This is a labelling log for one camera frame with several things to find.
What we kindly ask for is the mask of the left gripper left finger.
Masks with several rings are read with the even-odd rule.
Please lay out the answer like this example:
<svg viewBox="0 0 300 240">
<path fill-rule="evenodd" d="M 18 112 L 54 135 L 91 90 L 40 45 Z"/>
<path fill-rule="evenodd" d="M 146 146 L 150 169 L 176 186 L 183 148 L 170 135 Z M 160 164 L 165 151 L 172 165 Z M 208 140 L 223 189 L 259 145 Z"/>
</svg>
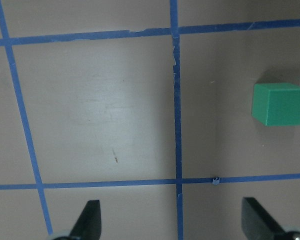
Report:
<svg viewBox="0 0 300 240">
<path fill-rule="evenodd" d="M 101 233 L 100 201 L 89 200 L 67 238 L 70 240 L 99 240 Z"/>
</svg>

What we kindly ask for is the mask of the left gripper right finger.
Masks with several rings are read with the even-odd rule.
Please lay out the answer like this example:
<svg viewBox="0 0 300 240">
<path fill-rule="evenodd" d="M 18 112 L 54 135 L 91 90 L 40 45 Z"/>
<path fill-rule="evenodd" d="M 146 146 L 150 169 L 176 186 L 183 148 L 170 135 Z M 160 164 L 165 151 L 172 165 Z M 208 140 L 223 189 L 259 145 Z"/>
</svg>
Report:
<svg viewBox="0 0 300 240">
<path fill-rule="evenodd" d="M 247 240 L 285 240 L 287 232 L 254 198 L 241 201 L 241 229 Z"/>
</svg>

